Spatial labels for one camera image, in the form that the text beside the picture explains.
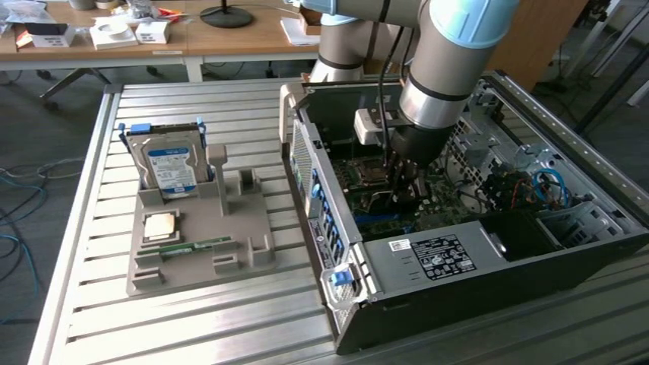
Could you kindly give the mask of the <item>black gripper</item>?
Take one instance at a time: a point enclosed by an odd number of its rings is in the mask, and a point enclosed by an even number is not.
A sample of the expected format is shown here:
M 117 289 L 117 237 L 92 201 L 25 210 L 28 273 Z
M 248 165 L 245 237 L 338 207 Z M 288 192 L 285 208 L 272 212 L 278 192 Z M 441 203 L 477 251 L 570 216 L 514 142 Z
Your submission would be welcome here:
M 425 170 L 441 155 L 450 134 L 452 127 L 425 129 L 414 125 L 397 126 L 392 130 L 389 141 L 388 171 L 394 170 L 398 163 L 417 170 Z

